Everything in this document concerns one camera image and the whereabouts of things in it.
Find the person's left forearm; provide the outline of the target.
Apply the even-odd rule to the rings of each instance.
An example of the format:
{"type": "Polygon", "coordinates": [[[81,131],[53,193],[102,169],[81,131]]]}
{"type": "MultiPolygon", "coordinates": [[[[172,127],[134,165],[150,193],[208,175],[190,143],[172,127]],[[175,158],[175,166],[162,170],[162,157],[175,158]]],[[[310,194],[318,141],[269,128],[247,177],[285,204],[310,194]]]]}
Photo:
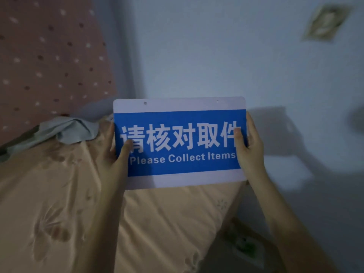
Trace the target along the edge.
{"type": "Polygon", "coordinates": [[[114,273],[125,185],[103,188],[72,273],[114,273]]]}

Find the blue and white sign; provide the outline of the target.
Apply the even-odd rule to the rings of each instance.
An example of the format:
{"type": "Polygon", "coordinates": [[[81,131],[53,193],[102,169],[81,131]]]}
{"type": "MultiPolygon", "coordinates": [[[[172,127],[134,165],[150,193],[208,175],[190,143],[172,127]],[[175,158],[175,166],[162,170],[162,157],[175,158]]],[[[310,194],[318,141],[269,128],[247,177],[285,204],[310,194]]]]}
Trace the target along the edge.
{"type": "Polygon", "coordinates": [[[127,190],[184,187],[246,180],[234,144],[247,144],[244,97],[116,99],[117,156],[134,142],[127,190]]]}

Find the grey crumpled cloth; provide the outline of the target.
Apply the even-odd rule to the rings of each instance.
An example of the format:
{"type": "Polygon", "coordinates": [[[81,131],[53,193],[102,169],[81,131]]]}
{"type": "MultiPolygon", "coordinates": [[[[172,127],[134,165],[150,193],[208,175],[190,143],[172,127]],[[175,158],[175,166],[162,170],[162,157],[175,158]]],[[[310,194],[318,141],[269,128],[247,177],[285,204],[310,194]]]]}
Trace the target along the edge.
{"type": "Polygon", "coordinates": [[[84,119],[59,116],[39,124],[38,130],[29,138],[15,143],[14,146],[8,146],[6,153],[1,155],[4,159],[34,147],[48,139],[55,137],[56,140],[63,144],[74,144],[82,141],[93,140],[99,132],[97,122],[89,122],[84,119]]]}

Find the person's right forearm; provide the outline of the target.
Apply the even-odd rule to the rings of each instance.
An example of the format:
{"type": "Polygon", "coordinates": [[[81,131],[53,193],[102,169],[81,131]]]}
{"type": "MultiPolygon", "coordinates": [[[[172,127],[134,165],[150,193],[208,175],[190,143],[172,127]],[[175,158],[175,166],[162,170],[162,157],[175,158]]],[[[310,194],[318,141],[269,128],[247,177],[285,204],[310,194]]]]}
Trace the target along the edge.
{"type": "Polygon", "coordinates": [[[339,273],[265,171],[246,174],[287,273],[339,273]]]}

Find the pink dotted curtain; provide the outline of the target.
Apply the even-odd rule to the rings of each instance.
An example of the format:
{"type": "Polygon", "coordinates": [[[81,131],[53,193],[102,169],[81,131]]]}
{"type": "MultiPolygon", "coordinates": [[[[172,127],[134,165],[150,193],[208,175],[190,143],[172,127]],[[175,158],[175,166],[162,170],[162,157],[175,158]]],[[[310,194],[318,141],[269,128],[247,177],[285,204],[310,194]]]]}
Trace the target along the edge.
{"type": "Polygon", "coordinates": [[[0,0],[0,145],[116,95],[93,0],[0,0]]]}

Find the wall socket plate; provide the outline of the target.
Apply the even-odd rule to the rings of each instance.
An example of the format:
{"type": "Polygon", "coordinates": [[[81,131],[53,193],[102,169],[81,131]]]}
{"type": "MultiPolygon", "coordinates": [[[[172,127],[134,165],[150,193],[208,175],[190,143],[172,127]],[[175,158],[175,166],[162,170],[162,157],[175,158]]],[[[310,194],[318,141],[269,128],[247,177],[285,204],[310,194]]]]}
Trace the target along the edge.
{"type": "Polygon", "coordinates": [[[352,10],[353,6],[348,4],[323,4],[310,18],[302,40],[333,41],[352,10]]]}

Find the person's right hand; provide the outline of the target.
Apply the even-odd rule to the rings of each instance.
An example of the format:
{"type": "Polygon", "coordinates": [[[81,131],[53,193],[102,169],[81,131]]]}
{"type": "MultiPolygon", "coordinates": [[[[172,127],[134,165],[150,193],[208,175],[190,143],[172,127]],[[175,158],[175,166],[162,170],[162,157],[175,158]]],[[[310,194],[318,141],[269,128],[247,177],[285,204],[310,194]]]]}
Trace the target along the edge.
{"type": "Polygon", "coordinates": [[[239,163],[239,165],[250,185],[255,187],[256,184],[261,184],[268,178],[264,165],[264,145],[249,112],[246,112],[246,123],[248,157],[245,163],[239,163]]]}

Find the person's left hand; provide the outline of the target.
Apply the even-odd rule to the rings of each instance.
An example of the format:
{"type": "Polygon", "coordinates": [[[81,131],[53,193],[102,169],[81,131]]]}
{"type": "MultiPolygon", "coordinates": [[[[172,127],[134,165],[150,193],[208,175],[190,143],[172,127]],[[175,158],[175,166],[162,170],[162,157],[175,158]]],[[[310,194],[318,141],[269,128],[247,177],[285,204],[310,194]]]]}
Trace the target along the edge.
{"type": "Polygon", "coordinates": [[[103,142],[102,151],[96,160],[102,192],[107,190],[115,191],[125,187],[128,177],[128,169],[117,169],[115,166],[118,156],[116,155],[116,147],[113,145],[114,135],[115,124],[111,123],[103,142]]]}

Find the peach floral bedsheet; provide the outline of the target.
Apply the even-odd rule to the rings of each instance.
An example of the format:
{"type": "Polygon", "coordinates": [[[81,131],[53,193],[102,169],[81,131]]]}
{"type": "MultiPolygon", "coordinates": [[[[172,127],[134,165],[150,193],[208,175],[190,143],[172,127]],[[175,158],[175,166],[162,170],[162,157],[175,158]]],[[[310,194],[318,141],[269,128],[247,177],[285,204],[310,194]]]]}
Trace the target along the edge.
{"type": "MultiPolygon", "coordinates": [[[[70,273],[100,198],[98,136],[50,139],[0,163],[0,273],[70,273]]],[[[246,181],[124,194],[115,273],[197,273],[246,181]]]]}

